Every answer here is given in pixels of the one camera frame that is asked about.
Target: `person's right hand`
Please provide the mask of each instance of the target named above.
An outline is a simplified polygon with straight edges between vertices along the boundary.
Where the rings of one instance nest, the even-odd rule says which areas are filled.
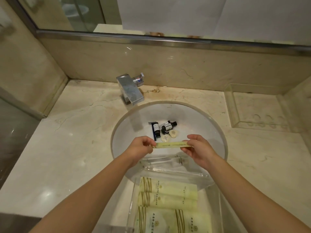
[[[197,165],[208,170],[210,158],[216,154],[215,150],[201,135],[190,134],[188,145],[193,147],[183,147],[181,150],[189,155]]]

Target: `hand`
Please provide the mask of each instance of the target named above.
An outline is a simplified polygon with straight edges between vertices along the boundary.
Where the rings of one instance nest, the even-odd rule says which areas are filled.
[[[209,158],[216,154],[215,150],[201,135],[190,134],[187,137],[190,139],[187,144],[193,147],[183,147],[181,150],[193,158],[197,165],[208,170]]]
[[[140,136],[134,138],[129,147],[123,152],[122,156],[128,158],[131,162],[130,167],[135,166],[138,161],[150,154],[153,151],[151,145],[156,145],[156,142],[148,136]]]

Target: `sink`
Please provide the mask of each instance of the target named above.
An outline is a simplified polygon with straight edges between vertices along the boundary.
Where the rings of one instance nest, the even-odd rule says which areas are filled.
[[[156,101],[135,107],[126,113],[116,124],[111,137],[111,149],[113,157],[122,154],[130,145],[132,140],[138,136],[149,136],[153,138],[152,127],[148,122],[158,122],[159,124],[170,120],[176,121],[174,128],[179,135],[171,139],[171,142],[187,139],[188,134],[200,134],[209,141],[217,154],[223,159],[227,159],[227,142],[219,125],[206,113],[200,109],[185,103],[173,103],[171,101]],[[151,154],[145,156],[144,161],[128,170],[126,177],[132,181],[135,175],[151,160],[163,160],[163,157],[186,156],[179,148],[154,149]],[[213,183],[208,172],[199,167],[190,158],[187,172],[201,175],[208,178],[204,181],[206,185]]]

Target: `faucet handle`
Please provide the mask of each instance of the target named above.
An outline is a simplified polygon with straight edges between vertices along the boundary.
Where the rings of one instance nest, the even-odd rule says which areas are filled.
[[[144,74],[143,73],[140,73],[140,75],[132,78],[133,79],[133,82],[135,83],[135,85],[137,85],[137,87],[140,87],[142,85],[144,85]]]

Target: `person's right arm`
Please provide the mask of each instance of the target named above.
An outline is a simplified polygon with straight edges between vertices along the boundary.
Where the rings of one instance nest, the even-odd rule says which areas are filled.
[[[268,198],[223,158],[200,135],[188,135],[191,148],[181,148],[214,179],[248,232],[310,233],[311,229]]]

